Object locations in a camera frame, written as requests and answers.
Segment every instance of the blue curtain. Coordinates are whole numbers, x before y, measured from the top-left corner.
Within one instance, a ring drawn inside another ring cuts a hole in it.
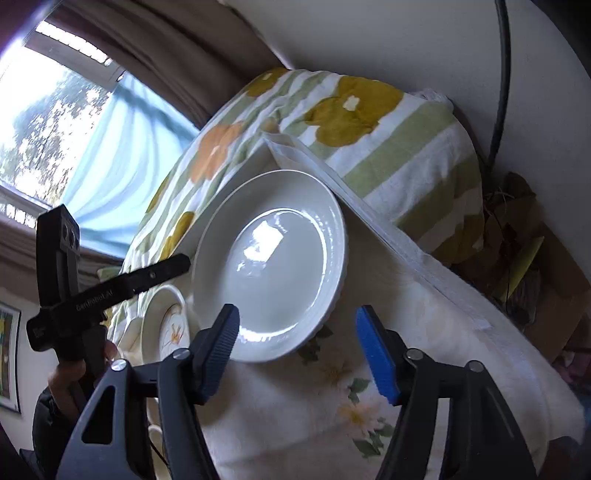
[[[84,247],[123,258],[154,193],[199,131],[126,73],[61,198]]]

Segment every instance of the striped towel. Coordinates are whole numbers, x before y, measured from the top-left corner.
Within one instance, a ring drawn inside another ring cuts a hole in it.
[[[440,102],[376,80],[276,68],[245,86],[203,128],[150,202],[122,271],[167,258],[209,200],[264,141],[299,139],[376,212],[445,264],[482,243],[478,161]],[[113,329],[143,315],[142,296],[113,312]]]

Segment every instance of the curtain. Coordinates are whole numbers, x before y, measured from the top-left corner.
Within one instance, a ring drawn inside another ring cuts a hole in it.
[[[0,286],[39,304],[35,256],[36,232],[11,218],[0,215]],[[98,283],[96,271],[102,267],[121,265],[119,258],[80,249],[78,279],[80,289]]]
[[[101,49],[199,128],[281,65],[217,0],[64,0],[48,21]]]
[[[80,244],[125,257],[151,198],[198,133],[126,73],[61,198],[80,226]]]

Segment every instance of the framed picture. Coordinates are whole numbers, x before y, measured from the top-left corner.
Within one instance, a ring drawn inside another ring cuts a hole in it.
[[[0,301],[0,406],[21,412],[18,401],[17,346],[21,311]]]

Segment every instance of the tree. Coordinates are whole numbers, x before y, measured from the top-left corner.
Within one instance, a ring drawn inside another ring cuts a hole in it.
[[[83,112],[98,114],[107,99],[105,89],[76,73],[66,74],[51,94],[15,118],[15,146],[0,145],[0,176],[14,183],[19,175],[33,173],[42,185],[37,196],[50,204],[58,201],[71,172],[71,168],[60,168],[64,120],[76,119]]]

